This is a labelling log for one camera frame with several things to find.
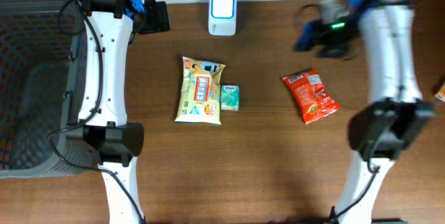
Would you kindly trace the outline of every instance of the barcode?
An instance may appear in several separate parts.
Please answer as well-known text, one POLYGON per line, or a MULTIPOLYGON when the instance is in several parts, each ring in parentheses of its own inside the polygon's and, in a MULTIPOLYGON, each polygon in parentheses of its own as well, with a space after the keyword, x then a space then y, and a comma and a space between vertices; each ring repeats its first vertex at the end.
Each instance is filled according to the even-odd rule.
POLYGON ((294 83, 294 82, 296 82, 297 80, 299 80, 301 78, 303 78, 302 75, 298 75, 296 77, 289 78, 289 83, 294 83))
POLYGON ((307 78, 309 79, 309 82, 311 83, 311 85, 321 84, 321 79, 318 74, 309 75, 307 78))

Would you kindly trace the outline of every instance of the wooden table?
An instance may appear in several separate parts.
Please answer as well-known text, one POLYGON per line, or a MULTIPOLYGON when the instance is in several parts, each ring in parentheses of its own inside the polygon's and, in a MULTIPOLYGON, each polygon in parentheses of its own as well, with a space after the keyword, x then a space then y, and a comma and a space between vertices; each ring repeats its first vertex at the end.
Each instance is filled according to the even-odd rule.
MULTIPOLYGON (((413 48, 426 100, 444 75, 445 0, 416 0, 413 48)), ((210 36, 207 5, 168 6, 169 33, 138 36, 127 54, 129 121, 145 126, 138 188, 156 223, 266 223, 327 216, 350 163, 349 119, 367 105, 362 42, 352 61, 293 53, 292 18, 311 1, 240 3, 234 37, 210 36), (224 63, 222 84, 241 88, 241 110, 222 126, 174 123, 181 56, 224 63), (280 77, 317 68, 341 110, 302 123, 280 77)), ((445 106, 404 152, 380 191, 373 216, 411 224, 445 219, 445 106)), ((102 176, 0 180, 0 223, 107 223, 102 176)))

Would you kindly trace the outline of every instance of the white arm casing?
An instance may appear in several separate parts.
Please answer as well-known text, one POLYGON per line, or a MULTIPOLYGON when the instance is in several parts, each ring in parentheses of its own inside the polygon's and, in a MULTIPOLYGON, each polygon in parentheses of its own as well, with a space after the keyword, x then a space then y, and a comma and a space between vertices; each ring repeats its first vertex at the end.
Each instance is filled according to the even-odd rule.
MULTIPOLYGON (((394 162, 395 161, 391 161, 387 158, 372 159, 374 166, 380 166, 379 173, 375 177, 372 186, 360 203, 339 218, 340 224, 371 223, 371 212, 375 199, 377 198, 378 191, 389 169, 394 165, 394 162)), ((340 196, 339 203, 335 207, 336 214, 343 211, 363 194, 369 180, 372 177, 372 174, 368 171, 367 165, 367 162, 363 161, 360 153, 354 151, 345 189, 340 196)))
MULTIPOLYGON (((121 163, 104 162, 99 168, 118 172, 120 182, 130 193, 138 205, 139 212, 144 216, 139 204, 138 182, 136 180, 136 162, 138 157, 133 157, 130 165, 124 168, 121 163)), ((132 203, 119 187, 118 183, 106 173, 102 173, 105 181, 106 195, 108 197, 108 208, 110 209, 110 224, 137 224, 139 223, 138 213, 132 203)))
MULTIPOLYGON (((422 99, 412 64, 411 25, 414 13, 407 6, 383 6, 367 11, 359 21, 368 54, 370 103, 390 99, 414 103, 422 99)), ((378 191, 394 161, 374 158, 380 172, 366 196, 358 205, 339 218, 339 224, 369 224, 378 191)), ((372 174, 359 152, 353 162, 335 214, 350 206, 364 192, 372 174)))
MULTIPOLYGON (((116 19, 113 13, 105 12, 92 12, 88 19, 99 38, 102 49, 104 48, 105 51, 102 52, 104 87, 99 107, 101 112, 96 113, 87 125, 105 127, 107 122, 114 122, 115 126, 119 127, 127 123, 124 103, 125 61, 128 41, 133 31, 133 21, 126 15, 122 16, 122 19, 116 19)), ((99 84, 99 57, 96 52, 96 44, 90 29, 88 26, 86 28, 88 40, 86 87, 81 111, 79 112, 79 120, 87 118, 91 114, 91 109, 95 107, 99 84)), ((137 157, 133 157, 127 168, 122 167, 121 163, 113 162, 104 162, 104 165, 99 167, 118 172, 118 178, 138 205, 140 213, 144 215, 138 199, 137 160, 137 157)), ((139 223, 134 206, 117 182, 110 175, 103 174, 103 176, 110 209, 110 223, 139 223)))
MULTIPOLYGON (((104 62, 104 89, 100 102, 100 113, 96 113, 87 125, 105 127, 107 122, 115 122, 119 127, 127 123, 124 102, 125 61, 128 41, 133 31, 133 21, 127 16, 116 19, 113 13, 92 12, 88 18, 96 31, 104 62)), ((96 44, 88 26, 88 60, 86 68, 86 87, 83 95, 79 119, 86 119, 95 107, 99 84, 99 61, 96 44)))

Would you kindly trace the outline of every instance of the blue light border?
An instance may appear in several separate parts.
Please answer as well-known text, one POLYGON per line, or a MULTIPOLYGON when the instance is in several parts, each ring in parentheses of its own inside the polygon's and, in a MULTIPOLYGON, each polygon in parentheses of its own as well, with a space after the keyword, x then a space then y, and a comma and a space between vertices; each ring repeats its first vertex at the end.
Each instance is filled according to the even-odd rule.
POLYGON ((231 17, 215 17, 213 16, 213 0, 211 0, 211 16, 215 19, 231 19, 235 16, 235 0, 233 0, 232 16, 231 17))

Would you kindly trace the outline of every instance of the orange package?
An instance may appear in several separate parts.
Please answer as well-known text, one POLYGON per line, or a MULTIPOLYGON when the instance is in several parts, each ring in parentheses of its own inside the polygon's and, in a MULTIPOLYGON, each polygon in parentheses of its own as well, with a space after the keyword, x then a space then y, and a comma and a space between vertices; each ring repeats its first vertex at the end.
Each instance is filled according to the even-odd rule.
POLYGON ((318 70, 283 77, 283 81, 300 106, 306 125, 340 109, 327 95, 318 70))

